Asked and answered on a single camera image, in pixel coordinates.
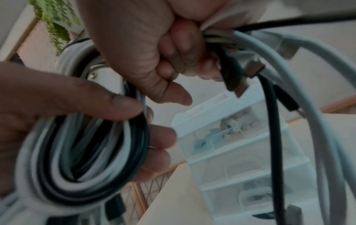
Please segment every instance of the transparent drawer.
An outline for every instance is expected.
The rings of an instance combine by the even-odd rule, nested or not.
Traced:
[[[179,138],[179,143],[186,158],[200,157],[267,131],[268,117],[263,100]]]
[[[249,139],[248,143],[215,154],[190,166],[200,188],[233,183],[246,176],[258,176],[270,171],[269,133]],[[299,147],[289,129],[282,131],[284,167],[300,164],[309,159]]]
[[[310,162],[284,171],[284,194],[287,204],[317,197],[316,176]],[[202,191],[214,218],[249,212],[273,211],[271,176],[265,175],[218,189]]]

